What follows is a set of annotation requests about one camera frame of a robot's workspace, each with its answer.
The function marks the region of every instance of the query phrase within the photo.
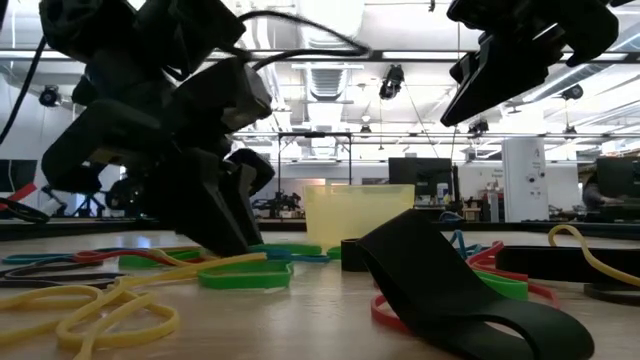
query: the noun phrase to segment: ceiling duct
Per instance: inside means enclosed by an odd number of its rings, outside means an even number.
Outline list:
[[[640,49],[640,23],[636,23],[622,32],[616,43],[609,51],[638,51]],[[580,81],[591,77],[609,67],[612,64],[587,64],[575,68],[564,68],[553,73],[547,81],[518,98],[523,103],[532,103],[543,100],[551,95],[558,94],[569,87],[578,84]]]
[[[355,37],[360,31],[364,14],[364,0],[297,0],[298,14],[317,23],[323,24],[343,35]],[[302,47],[310,49],[344,49],[347,47],[333,35],[317,29],[303,26],[299,28]],[[314,64],[305,71],[307,100],[307,116],[313,130],[319,127],[329,131],[339,131],[337,125],[342,116],[343,104],[313,103],[340,101],[344,99],[349,70],[322,68],[327,63]],[[312,139],[312,155],[335,156],[336,142],[333,138]]]

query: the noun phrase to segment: yellow rubber band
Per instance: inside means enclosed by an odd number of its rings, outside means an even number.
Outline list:
[[[151,294],[135,294],[129,289],[135,286],[148,285],[159,281],[180,280],[194,277],[198,271],[218,266],[235,264],[245,261],[266,260],[263,253],[247,254],[225,259],[216,259],[200,264],[191,264],[168,256],[162,249],[153,249],[152,253],[172,262],[180,268],[171,271],[145,277],[121,277],[116,279],[113,286],[102,292],[96,288],[80,285],[58,286],[46,289],[33,290],[23,294],[0,299],[0,310],[26,310],[26,309],[63,309],[80,306],[71,315],[57,321],[50,321],[26,329],[20,329],[0,333],[0,345],[16,343],[30,337],[44,334],[55,328],[58,343],[61,347],[79,350],[76,360],[88,360],[94,348],[126,347],[148,343],[164,337],[175,331],[179,325],[179,316],[175,309],[154,304]],[[59,295],[88,295],[86,299],[42,299]],[[112,304],[123,304],[107,316],[96,321],[90,329],[84,333],[73,333],[71,329],[79,322],[91,315],[96,315],[102,307]],[[112,325],[122,321],[133,312],[145,308],[167,320],[162,324],[135,331],[119,333],[103,332]]]
[[[589,265],[593,266],[596,270],[601,273],[608,275],[616,280],[620,280],[630,285],[639,286],[640,287],[640,278],[633,276],[631,274],[627,274],[626,272],[620,271],[618,269],[612,268],[611,266],[603,263],[602,261],[596,259],[591,251],[589,251],[589,247],[587,246],[587,241],[584,236],[580,234],[580,231],[571,225],[557,225],[554,226],[551,231],[549,231],[549,245],[557,246],[555,241],[555,236],[560,230],[567,230],[573,235],[573,237],[580,242],[580,247],[582,248],[582,254],[585,259],[589,263]]]

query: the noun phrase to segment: office equipment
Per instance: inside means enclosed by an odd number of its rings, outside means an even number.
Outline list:
[[[448,185],[451,194],[451,159],[389,158],[389,183],[415,185],[416,198],[438,195],[438,184]]]
[[[640,198],[640,159],[600,158],[596,160],[596,168],[602,195],[611,198]]]

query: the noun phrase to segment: ceiling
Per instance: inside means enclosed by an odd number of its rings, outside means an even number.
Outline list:
[[[251,6],[268,7],[286,12],[297,12],[299,8],[299,5],[296,6],[299,2],[295,0],[262,0],[251,3],[227,0],[224,2],[238,14],[247,11]],[[36,47],[42,36],[37,3],[37,0],[10,1],[7,19],[0,33],[1,48],[32,50]],[[326,3],[330,11],[332,4],[339,3],[339,0],[325,0],[323,3]],[[361,26],[354,35],[360,42],[380,50],[468,51],[477,49],[479,32],[450,21],[446,17],[448,4],[449,1],[438,0],[435,11],[429,12],[429,1],[364,0]],[[627,29],[634,29],[633,26],[640,23],[640,1],[616,8],[615,14],[620,21],[621,34],[624,34]],[[299,31],[294,25],[288,23],[269,20],[264,33],[272,49],[304,46]],[[446,129],[439,124],[439,118],[451,96],[455,94],[456,83],[448,73],[454,61],[455,59],[449,63],[401,63],[406,84],[395,99],[385,102],[380,101],[378,89],[380,79],[387,71],[389,63],[350,63],[356,69],[345,72],[347,85],[340,101],[342,106],[338,108],[339,119],[335,119],[331,127],[332,131],[359,131],[364,124],[363,116],[366,115],[370,118],[368,123],[374,133],[428,130],[453,134],[453,129]],[[280,127],[283,130],[312,129],[314,125],[315,119],[310,119],[308,106],[309,101],[314,99],[309,98],[307,91],[306,70],[297,69],[300,65],[303,64],[278,63],[275,65],[280,95],[291,109],[290,115],[276,115],[278,124],[283,118],[288,118],[285,129],[283,126]],[[15,79],[23,78],[28,66],[29,63],[26,61],[0,61],[0,67],[2,67],[0,71],[12,75]],[[34,77],[33,88],[38,90],[44,85],[58,85],[63,94],[69,95],[82,71],[83,65],[76,62],[42,62]],[[564,65],[552,66],[550,68],[552,76],[547,83],[553,80],[554,73],[556,77],[560,77],[566,71],[567,68]],[[640,102],[638,102],[640,81],[636,81],[638,79],[640,79],[640,65],[614,65],[580,81],[585,94],[578,101],[565,102],[559,98],[549,97],[520,107],[519,110],[527,114],[542,114],[539,116],[542,122],[535,123],[536,131],[543,126],[546,131],[560,132],[566,123],[578,125],[579,132],[625,131],[629,126],[640,125]],[[506,124],[510,123],[505,119],[515,117],[508,114],[510,110],[512,108],[502,105],[487,111],[482,116],[489,121],[491,131],[531,131],[531,127],[526,126],[527,121],[521,121],[516,126],[512,124],[507,126]],[[466,128],[464,124],[461,126],[463,132],[466,132]],[[273,130],[273,127],[262,126],[247,130],[269,131]],[[379,142],[379,140],[380,138],[377,137],[361,139],[364,142]],[[493,149],[492,146],[498,145],[488,144],[486,148]],[[456,153],[464,148],[464,145],[460,145],[460,148],[455,149]]]

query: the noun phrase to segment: black elastic band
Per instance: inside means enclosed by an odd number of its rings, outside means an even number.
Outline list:
[[[627,284],[584,284],[584,294],[596,300],[640,306],[640,288]]]
[[[5,211],[8,211],[16,219],[34,224],[45,224],[49,221],[49,215],[17,201],[0,198],[0,204],[7,205]]]
[[[366,272],[367,265],[362,260],[360,250],[356,246],[358,239],[345,239],[340,241],[340,252],[342,256],[342,271]]]
[[[77,283],[75,283],[77,281],[87,281],[88,283],[83,285],[106,289],[107,286],[113,284],[115,278],[124,276],[124,274],[112,272],[33,276],[33,274],[43,272],[63,272],[100,265],[102,265],[102,262],[77,263],[72,258],[64,257],[43,260],[31,265],[0,271],[0,278],[2,278],[2,280],[0,280],[0,288],[45,288],[69,285],[65,284],[65,282],[74,282],[74,284],[77,285]]]
[[[628,274],[640,276],[640,249],[590,249],[603,263]],[[505,246],[496,255],[496,268],[528,274],[533,279],[619,284],[594,269],[580,248],[551,246]]]
[[[358,245],[400,320],[435,346],[480,360],[578,360],[593,355],[593,339],[576,319],[490,289],[420,211],[407,210]],[[522,338],[487,322],[513,329]]]

